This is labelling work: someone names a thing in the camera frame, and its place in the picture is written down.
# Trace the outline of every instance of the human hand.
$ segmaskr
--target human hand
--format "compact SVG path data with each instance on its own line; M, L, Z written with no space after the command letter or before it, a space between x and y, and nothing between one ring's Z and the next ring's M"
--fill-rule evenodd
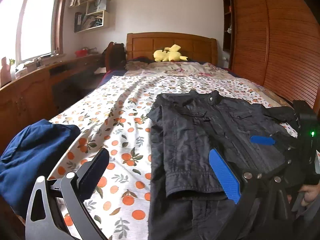
M301 205L305 207L314 201L320 193L320 183L318 185L303 185L301 189L299 189L299 192L301 191L305 192L301 201Z

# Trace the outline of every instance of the white patterned bedsheet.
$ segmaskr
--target white patterned bedsheet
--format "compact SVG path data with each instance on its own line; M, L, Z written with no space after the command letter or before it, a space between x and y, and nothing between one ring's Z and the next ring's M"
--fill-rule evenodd
M101 147L110 163L95 192L84 202L108 239L144 240L148 237L150 201L151 120L146 114L161 93L198 93L218 90L222 96L271 105L243 82L210 77L118 77L83 98L52 123L75 124L78 139L63 155L50 178L61 178L92 160ZM287 124L292 135L296 132ZM63 203L61 212L71 234L80 238Z

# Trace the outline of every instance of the cabinet door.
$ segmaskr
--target cabinet door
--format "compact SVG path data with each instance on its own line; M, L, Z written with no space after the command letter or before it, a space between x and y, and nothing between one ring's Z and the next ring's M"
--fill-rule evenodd
M41 119L49 120L56 115L48 76L47 72L34 73L32 78L20 82L21 116L24 125Z
M18 101L12 96L7 89L0 91L0 155L12 140L12 138L21 131L20 116L18 112Z
M320 105L320 27L304 0L266 0L270 26L264 87L288 100Z
M266 73L268 15L265 0L234 0L232 71L263 85Z

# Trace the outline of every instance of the wooden desk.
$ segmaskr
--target wooden desk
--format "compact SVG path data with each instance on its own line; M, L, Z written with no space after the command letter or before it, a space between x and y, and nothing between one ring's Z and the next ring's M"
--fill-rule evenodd
M26 126L58 114L53 85L99 66L101 54L53 63L12 81L0 89L0 155Z

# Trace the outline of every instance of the wooden wardrobe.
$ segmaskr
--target wooden wardrobe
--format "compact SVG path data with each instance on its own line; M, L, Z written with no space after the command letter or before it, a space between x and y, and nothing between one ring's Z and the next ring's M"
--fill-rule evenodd
M233 72L320 108L320 26L304 0L231 0Z

